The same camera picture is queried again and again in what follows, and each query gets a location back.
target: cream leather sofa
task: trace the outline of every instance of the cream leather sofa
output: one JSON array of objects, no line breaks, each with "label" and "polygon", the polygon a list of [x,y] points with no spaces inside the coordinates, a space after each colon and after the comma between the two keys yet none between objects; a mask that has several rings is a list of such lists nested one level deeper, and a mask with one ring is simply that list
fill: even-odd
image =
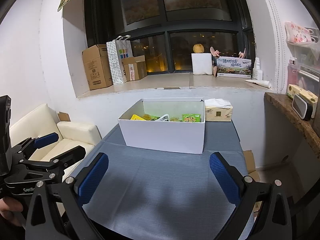
[{"label": "cream leather sofa", "polygon": [[[37,149],[30,160],[50,161],[51,158],[78,145],[84,147],[88,154],[101,140],[100,133],[93,124],[77,122],[58,122],[56,124],[50,108],[47,104],[43,104],[12,125],[10,128],[11,145],[14,146],[28,137],[36,138],[53,132],[59,135],[59,141]],[[64,170],[63,180],[79,163]]]}]

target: white foam box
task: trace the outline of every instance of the white foam box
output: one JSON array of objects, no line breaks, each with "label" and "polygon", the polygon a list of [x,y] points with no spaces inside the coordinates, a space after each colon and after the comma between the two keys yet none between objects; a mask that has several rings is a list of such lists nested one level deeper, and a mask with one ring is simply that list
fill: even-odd
[{"label": "white foam box", "polygon": [[191,53],[194,75],[212,75],[212,54]]},{"label": "white foam box", "polygon": [[[200,122],[130,120],[144,114],[182,119],[182,114],[200,114]],[[205,109],[203,98],[144,98],[118,119],[127,146],[180,153],[202,154]]]}]

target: table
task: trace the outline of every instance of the table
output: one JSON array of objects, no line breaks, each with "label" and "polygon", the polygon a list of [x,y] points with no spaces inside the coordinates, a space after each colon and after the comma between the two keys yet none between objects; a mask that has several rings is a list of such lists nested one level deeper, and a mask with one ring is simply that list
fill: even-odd
[{"label": "table", "polygon": [[[128,147],[117,125],[71,176],[104,152],[109,168],[83,206],[90,219],[132,239],[212,240],[235,208],[210,170],[209,157],[216,151],[247,175],[232,122],[206,122],[201,155]],[[239,239],[246,239],[252,225],[253,216]]]},{"label": "table", "polygon": [[311,121],[302,120],[292,108],[292,100],[284,94],[265,93],[265,100],[273,104],[303,134],[313,152],[320,160],[320,138],[313,130]]}]

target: human hand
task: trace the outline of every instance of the human hand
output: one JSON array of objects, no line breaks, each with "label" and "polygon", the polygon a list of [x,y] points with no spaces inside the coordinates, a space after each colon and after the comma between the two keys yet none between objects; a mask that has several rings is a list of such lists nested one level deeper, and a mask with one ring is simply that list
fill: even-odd
[{"label": "human hand", "polygon": [[0,199],[0,214],[15,226],[21,227],[21,224],[12,212],[21,212],[22,210],[23,206],[18,200],[10,197]]}]

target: alarm clock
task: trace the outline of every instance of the alarm clock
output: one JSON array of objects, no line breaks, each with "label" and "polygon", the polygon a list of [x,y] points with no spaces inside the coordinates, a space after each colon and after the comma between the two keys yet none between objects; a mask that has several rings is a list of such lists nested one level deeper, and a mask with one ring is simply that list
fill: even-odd
[{"label": "alarm clock", "polygon": [[301,96],[295,94],[292,101],[292,108],[298,116],[305,121],[311,119],[313,107],[310,103],[306,102]]}]

